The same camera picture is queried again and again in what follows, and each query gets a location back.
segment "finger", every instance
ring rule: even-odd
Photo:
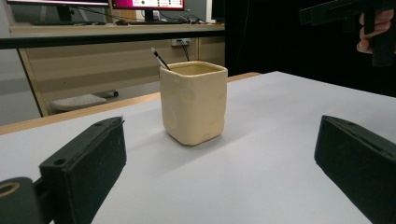
[[[361,27],[361,31],[360,31],[360,38],[361,39],[371,39],[374,35],[379,35],[379,34],[386,32],[390,28],[390,26],[391,26],[390,21],[385,21],[385,22],[376,24],[375,30],[368,35],[366,35],[364,33],[364,26],[363,26],[363,27]]]
[[[373,53],[368,39],[362,39],[356,46],[356,50],[361,53]]]
[[[377,11],[375,13],[375,24],[378,24],[380,22],[384,21],[390,21],[393,18],[394,15],[394,10],[386,10],[386,11]],[[361,25],[364,25],[364,13],[361,13],[359,16],[359,23]]]

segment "wall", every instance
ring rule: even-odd
[[[6,1],[0,3],[0,38],[10,38]],[[0,49],[0,125],[40,118],[15,49]]]
[[[21,6],[21,5],[13,5],[11,6],[12,14],[14,15],[15,21],[18,22],[29,22],[29,21],[39,21],[40,13],[42,7],[40,6]],[[104,13],[102,8],[92,8],[96,11],[100,11]],[[82,17],[78,10],[73,9],[75,11],[75,15],[72,16],[74,21],[81,21]],[[103,21],[105,18],[102,15],[91,13],[88,11],[84,11],[87,17],[92,21]],[[186,11],[162,11],[164,16],[170,18],[180,18],[180,17],[198,17],[202,20],[206,19],[206,0],[186,0]],[[141,11],[136,11],[136,17],[138,19],[144,19]],[[56,7],[47,7],[47,15],[46,20],[48,21],[57,21],[58,15],[56,11]]]
[[[373,67],[371,54],[356,51],[361,28],[358,17],[355,31],[347,33],[341,21],[320,26],[300,24],[299,10],[317,3],[227,1],[225,55],[229,74],[281,71],[395,97],[396,64]]]

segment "black pen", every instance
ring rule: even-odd
[[[169,71],[171,70],[168,65],[163,61],[163,59],[160,57],[160,55],[157,53],[157,50],[155,48],[151,48],[151,51],[154,53],[155,57],[158,59],[158,62],[160,62],[161,66],[163,68],[168,69]]]

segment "beige ceramic cup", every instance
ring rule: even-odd
[[[160,68],[163,127],[178,142],[194,146],[224,129],[227,100],[225,67],[205,62]]]

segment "desk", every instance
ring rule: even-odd
[[[87,44],[135,42],[188,37],[224,36],[224,25],[106,25],[32,26],[15,23],[9,28],[13,38],[0,39],[0,49],[25,49]]]
[[[228,83],[224,132],[196,147],[166,133],[153,99],[0,135],[0,179],[36,180],[78,133],[123,116],[128,161],[93,223],[369,224],[316,165],[318,128],[329,115],[396,142],[395,111],[395,98],[274,72]]]

